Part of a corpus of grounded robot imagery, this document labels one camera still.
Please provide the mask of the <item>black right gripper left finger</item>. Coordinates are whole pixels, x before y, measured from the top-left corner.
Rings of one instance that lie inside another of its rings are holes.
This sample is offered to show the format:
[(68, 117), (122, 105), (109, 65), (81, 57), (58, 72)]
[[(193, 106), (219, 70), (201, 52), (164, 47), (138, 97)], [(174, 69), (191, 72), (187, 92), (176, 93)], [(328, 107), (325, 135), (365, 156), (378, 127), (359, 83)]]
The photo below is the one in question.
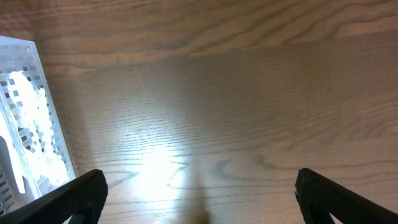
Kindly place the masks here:
[(1, 223), (98, 223), (108, 196), (102, 170), (93, 169), (1, 217)]

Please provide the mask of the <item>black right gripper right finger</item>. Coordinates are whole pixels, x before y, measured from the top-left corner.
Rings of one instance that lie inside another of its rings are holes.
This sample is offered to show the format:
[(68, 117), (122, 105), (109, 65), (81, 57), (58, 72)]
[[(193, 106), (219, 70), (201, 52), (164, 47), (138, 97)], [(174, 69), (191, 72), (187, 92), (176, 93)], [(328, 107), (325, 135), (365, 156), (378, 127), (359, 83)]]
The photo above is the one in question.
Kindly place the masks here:
[(305, 223), (397, 223), (397, 214), (311, 169), (298, 171), (295, 197)]

